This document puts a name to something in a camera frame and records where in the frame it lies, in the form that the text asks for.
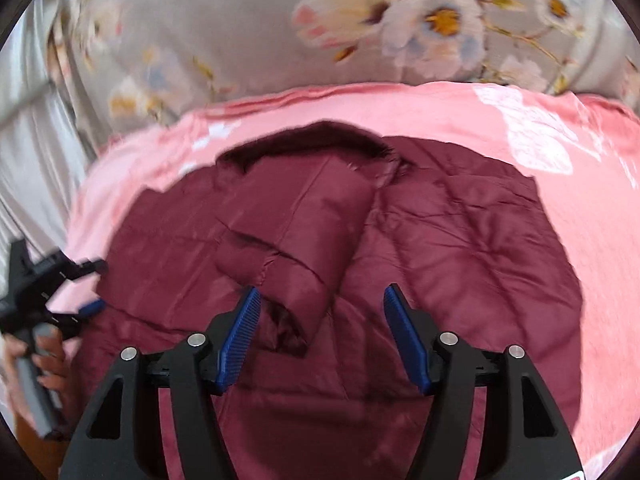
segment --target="hand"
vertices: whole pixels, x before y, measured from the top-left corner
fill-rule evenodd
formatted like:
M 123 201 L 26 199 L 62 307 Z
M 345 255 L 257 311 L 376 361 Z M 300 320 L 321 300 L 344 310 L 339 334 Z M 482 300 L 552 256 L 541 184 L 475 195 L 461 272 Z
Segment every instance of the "hand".
M 48 372 L 47 375 L 38 377 L 38 382 L 45 388 L 60 394 L 64 415 L 71 422 L 75 420 L 75 417 L 70 416 L 71 413 L 75 412 L 75 405 L 69 380 L 69 367 L 62 347 L 62 334 L 60 330 L 54 328 L 51 336 L 40 336 L 36 342 L 40 348 L 49 353 L 48 356 L 36 354 L 31 356 L 33 363 L 38 368 L 43 372 Z M 35 429 L 33 415 L 24 398 L 15 368 L 15 359 L 23 357 L 26 351 L 26 343 L 12 335 L 4 336 L 4 368 L 7 376 L 6 386 L 9 391 L 9 402 L 14 412 Z

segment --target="pink cloth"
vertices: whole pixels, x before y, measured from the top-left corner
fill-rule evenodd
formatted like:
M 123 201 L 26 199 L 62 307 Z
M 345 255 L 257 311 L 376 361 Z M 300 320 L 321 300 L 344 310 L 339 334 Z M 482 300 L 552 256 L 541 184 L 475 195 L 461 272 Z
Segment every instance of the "pink cloth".
M 596 478 L 640 416 L 640 121 L 621 105 L 594 96 L 430 83 L 299 89 L 197 110 L 171 128 L 108 147 L 76 199 L 66 254 L 106 256 L 145 187 L 165 190 L 232 145 L 322 119 L 383 136 L 455 142 L 536 177 L 583 287 L 582 405 L 574 440 L 587 478 Z M 94 286 L 95 278 L 69 283 L 52 309 L 77 310 L 95 299 Z

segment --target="floral fabric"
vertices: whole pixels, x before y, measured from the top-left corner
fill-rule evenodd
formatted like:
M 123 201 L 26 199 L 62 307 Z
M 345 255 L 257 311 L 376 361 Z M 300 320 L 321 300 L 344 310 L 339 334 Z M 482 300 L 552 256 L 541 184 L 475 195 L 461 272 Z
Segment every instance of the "floral fabric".
M 96 144 L 297 86 L 433 80 L 596 92 L 635 107 L 610 0 L 65 0 L 50 70 Z

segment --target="maroon jacket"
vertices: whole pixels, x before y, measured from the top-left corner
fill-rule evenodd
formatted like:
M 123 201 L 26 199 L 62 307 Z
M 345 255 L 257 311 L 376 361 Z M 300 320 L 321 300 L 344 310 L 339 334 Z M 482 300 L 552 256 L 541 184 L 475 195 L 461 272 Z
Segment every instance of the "maroon jacket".
M 382 311 L 414 308 L 470 344 L 522 345 L 572 426 L 580 286 L 531 178 L 455 144 L 317 123 L 224 153 L 146 190 L 112 241 L 86 330 L 86 394 L 121 348 L 153 352 L 263 296 L 237 386 L 215 402 L 240 480 L 401 480 L 430 400 L 408 381 Z M 478 397 L 478 406 L 482 395 Z M 180 474 L 162 406 L 169 470 Z M 473 475 L 482 414 L 463 478 Z

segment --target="puffer jacket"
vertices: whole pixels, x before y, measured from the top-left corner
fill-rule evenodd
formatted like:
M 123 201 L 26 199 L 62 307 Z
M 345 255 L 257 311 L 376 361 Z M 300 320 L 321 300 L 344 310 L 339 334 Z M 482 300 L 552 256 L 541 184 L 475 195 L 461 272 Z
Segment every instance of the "puffer jacket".
M 143 192 L 108 263 L 76 359 L 87 396 L 123 347 L 168 348 L 260 290 L 238 384 L 214 400 L 240 480 L 404 479 L 430 400 L 385 322 L 392 282 L 473 346 L 523 346 L 577 419 L 580 285 L 536 184 L 455 144 L 331 122 L 255 140 Z M 161 416 L 180 478 L 165 392 Z M 462 478 L 481 431 L 474 410 Z

